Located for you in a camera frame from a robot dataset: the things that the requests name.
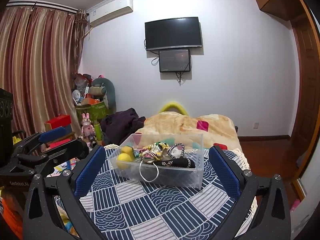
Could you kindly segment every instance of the purple clothing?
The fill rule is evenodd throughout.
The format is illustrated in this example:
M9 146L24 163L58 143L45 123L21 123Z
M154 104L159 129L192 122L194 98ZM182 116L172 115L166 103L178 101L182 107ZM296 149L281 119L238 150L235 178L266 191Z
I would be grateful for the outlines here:
M107 115L100 122L104 143L120 145L130 134L142 128L145 120L144 116L139 118L133 108Z

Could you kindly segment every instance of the pile of clutter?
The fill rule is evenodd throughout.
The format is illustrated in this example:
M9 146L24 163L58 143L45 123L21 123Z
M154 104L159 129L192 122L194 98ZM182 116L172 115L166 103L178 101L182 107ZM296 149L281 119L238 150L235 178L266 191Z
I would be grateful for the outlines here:
M106 108L115 107L115 88L102 75L94 79L88 74L78 74L74 87L72 97L76 106L94 105L103 101Z

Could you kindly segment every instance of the blue and white patterned bedspread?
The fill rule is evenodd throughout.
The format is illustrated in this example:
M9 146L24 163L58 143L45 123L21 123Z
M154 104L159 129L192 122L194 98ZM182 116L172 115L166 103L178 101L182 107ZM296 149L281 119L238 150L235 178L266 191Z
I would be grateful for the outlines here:
M108 149L107 156L114 150ZM242 166L235 153L224 152ZM92 184L94 207L88 215L107 239L206 240L235 200L228 197L212 169L208 150L204 156L201 190L119 177L106 160ZM238 234L246 231L251 220L250 210Z

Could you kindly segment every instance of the green cylinder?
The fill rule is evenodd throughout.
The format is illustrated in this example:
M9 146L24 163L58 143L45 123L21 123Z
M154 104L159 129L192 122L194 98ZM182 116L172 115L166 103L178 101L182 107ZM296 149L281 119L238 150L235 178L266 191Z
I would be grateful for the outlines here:
M101 127L100 124L94 124L94 130L96 132L96 138L98 141L100 141L102 139L102 132L101 132Z

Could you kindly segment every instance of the pink patch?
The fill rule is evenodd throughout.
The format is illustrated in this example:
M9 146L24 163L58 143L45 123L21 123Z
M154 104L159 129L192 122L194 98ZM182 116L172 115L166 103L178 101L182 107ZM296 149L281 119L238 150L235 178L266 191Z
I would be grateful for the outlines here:
M135 134L133 135L133 140L134 140L134 143L135 143L136 145L138 145L138 144L140 143L141 136L142 136L141 133L135 133Z
M209 128L209 123L206 121L198 121L197 122L197 129L199 130L204 130L204 131L208 131Z

